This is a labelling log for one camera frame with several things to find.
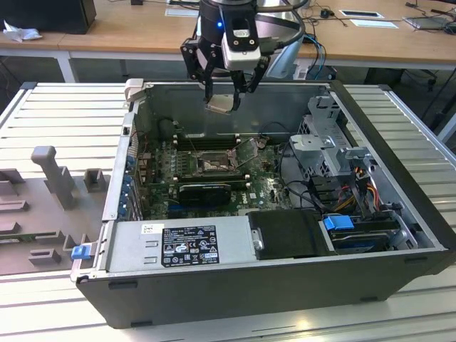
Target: green circuit board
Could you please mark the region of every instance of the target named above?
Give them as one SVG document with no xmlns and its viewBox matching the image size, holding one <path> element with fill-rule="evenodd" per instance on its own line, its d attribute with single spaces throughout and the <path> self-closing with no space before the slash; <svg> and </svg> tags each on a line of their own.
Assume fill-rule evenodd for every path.
<svg viewBox="0 0 456 342">
<path fill-rule="evenodd" d="M 243 141 L 234 151 L 179 151 L 170 142 L 157 146 L 143 166 L 145 176 L 140 193 L 144 219 L 238 216 L 252 210 L 290 209 L 288 195 L 275 173 L 279 159 L 276 149 L 267 145 L 253 150 L 256 143 L 252 139 Z M 245 175 L 249 175 L 248 181 L 244 178 L 232 183 L 223 180 Z M 179 202 L 179 188 L 188 184 L 183 179 L 190 178 L 192 183 L 198 177 L 203 184 L 232 184 L 229 204 L 215 208 L 183 207 Z"/>
</svg>

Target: white label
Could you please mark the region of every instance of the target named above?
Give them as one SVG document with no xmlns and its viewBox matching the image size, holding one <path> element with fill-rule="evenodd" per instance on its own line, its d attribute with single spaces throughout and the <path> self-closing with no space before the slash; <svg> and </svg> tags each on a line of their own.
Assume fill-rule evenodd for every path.
<svg viewBox="0 0 456 342">
<path fill-rule="evenodd" d="M 237 38 L 250 37 L 250 31 L 249 30 L 233 30 L 233 34 Z"/>
<path fill-rule="evenodd" d="M 162 234 L 165 228 L 163 223 L 143 224 L 141 226 L 141 234 Z"/>
<path fill-rule="evenodd" d="M 217 258 L 217 253 L 204 253 L 203 257 L 206 259 Z"/>
<path fill-rule="evenodd" d="M 20 242 L 18 239 L 4 239 L 0 240 L 0 244 L 17 244 Z"/>
</svg>

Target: sticker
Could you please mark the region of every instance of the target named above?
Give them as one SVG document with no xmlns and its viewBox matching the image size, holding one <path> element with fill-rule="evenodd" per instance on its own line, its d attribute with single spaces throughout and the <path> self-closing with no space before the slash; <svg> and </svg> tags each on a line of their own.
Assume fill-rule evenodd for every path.
<svg viewBox="0 0 456 342">
<path fill-rule="evenodd" d="M 219 263 L 215 226 L 161 227 L 161 232 L 162 265 L 164 267 Z"/>
<path fill-rule="evenodd" d="M 3 239 L 0 240 L 0 244 L 17 244 L 18 242 L 21 242 L 19 239 Z"/>
<path fill-rule="evenodd" d="M 161 234 L 165 225 L 163 223 L 150 223 L 141 226 L 141 234 Z"/>
</svg>

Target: black plastic cover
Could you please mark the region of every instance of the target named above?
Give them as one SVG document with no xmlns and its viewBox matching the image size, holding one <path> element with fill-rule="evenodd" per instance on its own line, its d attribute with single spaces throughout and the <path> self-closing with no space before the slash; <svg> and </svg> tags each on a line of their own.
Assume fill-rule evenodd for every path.
<svg viewBox="0 0 456 342">
<path fill-rule="evenodd" d="M 316 214 L 309 210 L 250 212 L 250 229 L 260 232 L 264 248 L 259 260 L 328 255 Z"/>
</svg>

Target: white paper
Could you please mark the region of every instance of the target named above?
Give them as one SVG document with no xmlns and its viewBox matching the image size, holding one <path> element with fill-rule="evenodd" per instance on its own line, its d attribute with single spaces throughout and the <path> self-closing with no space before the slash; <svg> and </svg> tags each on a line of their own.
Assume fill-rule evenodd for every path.
<svg viewBox="0 0 456 342">
<path fill-rule="evenodd" d="M 141 234 L 161 234 L 165 228 L 163 223 L 143 224 L 141 226 Z"/>
<path fill-rule="evenodd" d="M 4 21 L 5 28 L 3 30 L 3 34 L 12 41 L 18 41 L 22 43 L 22 41 L 29 41 L 32 39 L 39 39 L 43 38 L 40 36 L 38 30 L 34 28 L 19 28 L 12 25 L 9 25 L 6 21 Z"/>
<path fill-rule="evenodd" d="M 383 27 L 387 29 L 399 29 L 395 24 L 391 21 L 375 21 L 375 20 L 362 20 L 362 19 L 350 19 L 352 23 L 356 26 L 362 27 Z"/>
</svg>

